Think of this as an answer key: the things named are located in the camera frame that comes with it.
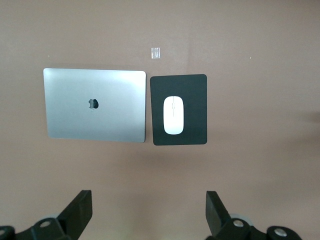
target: silver screw head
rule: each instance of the silver screw head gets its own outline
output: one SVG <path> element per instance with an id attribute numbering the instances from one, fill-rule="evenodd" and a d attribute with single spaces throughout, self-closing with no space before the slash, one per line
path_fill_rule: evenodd
<path id="1" fill-rule="evenodd" d="M 287 236 L 287 233 L 285 230 L 283 230 L 282 228 L 276 228 L 274 230 L 275 234 L 277 234 L 278 236 L 280 237 L 286 237 Z"/>
<path id="2" fill-rule="evenodd" d="M 244 226 L 244 223 L 240 220 L 234 220 L 233 225 L 235 225 L 238 228 L 242 228 Z"/>
<path id="3" fill-rule="evenodd" d="M 45 227 L 48 227 L 49 225 L 50 225 L 49 221 L 44 221 L 40 224 L 40 228 L 45 228 Z"/>

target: silver laptop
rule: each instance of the silver laptop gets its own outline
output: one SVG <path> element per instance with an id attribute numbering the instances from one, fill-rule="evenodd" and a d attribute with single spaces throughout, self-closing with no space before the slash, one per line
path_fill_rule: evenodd
<path id="1" fill-rule="evenodd" d="M 144 142 L 146 73 L 45 68 L 51 138 Z"/>

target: mouse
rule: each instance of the mouse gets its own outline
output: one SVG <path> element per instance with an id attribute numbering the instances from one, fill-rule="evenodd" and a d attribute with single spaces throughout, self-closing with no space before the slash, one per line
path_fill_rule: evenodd
<path id="1" fill-rule="evenodd" d="M 184 101 L 179 96 L 168 96 L 163 102 L 164 131 L 178 135 L 184 130 Z"/>

